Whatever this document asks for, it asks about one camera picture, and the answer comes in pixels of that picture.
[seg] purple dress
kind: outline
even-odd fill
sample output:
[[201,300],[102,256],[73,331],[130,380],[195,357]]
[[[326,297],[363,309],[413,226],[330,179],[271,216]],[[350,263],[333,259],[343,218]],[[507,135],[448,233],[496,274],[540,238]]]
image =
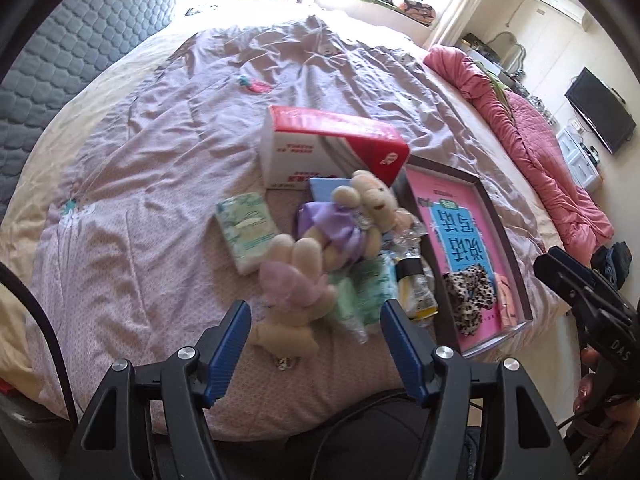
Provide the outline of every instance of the purple dress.
[[298,238],[313,226],[319,228],[341,253],[349,255],[348,264],[363,257],[367,234],[357,225],[353,210],[334,202],[307,202],[298,211]]

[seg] plush toy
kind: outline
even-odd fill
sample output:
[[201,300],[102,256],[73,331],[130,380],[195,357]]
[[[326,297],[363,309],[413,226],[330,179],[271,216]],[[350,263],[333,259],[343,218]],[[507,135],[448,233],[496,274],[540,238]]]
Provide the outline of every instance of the plush toy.
[[353,173],[349,186],[338,186],[333,202],[308,202],[300,209],[300,238],[324,247],[324,270],[332,272],[361,258],[378,256],[382,235],[399,219],[391,190],[370,171]]
[[247,341],[278,359],[309,357],[318,343],[309,323],[334,308],[337,293],[322,271],[322,247],[312,238],[272,238],[260,265],[260,284],[269,305]]

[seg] curtain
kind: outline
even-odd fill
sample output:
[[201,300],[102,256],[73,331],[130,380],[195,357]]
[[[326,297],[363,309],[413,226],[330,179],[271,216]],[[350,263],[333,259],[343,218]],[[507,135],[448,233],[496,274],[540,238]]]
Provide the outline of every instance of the curtain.
[[482,0],[451,0],[436,22],[424,48],[434,44],[453,45]]

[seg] dark pants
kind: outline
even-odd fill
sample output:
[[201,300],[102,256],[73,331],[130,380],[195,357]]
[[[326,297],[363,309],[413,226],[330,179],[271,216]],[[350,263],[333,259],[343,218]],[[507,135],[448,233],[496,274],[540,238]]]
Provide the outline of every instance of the dark pants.
[[[314,480],[405,480],[429,411],[405,396],[380,400],[392,393],[369,397],[280,447],[219,443],[228,480],[306,480],[314,463]],[[458,480],[473,478],[478,441],[479,428],[468,428]]]

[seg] gray quilted wall panel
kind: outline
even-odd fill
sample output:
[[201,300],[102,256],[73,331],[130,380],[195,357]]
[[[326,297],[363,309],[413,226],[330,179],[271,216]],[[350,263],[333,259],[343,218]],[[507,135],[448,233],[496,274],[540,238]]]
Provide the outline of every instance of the gray quilted wall panel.
[[49,121],[98,74],[170,22],[180,0],[63,0],[0,85],[0,220]]

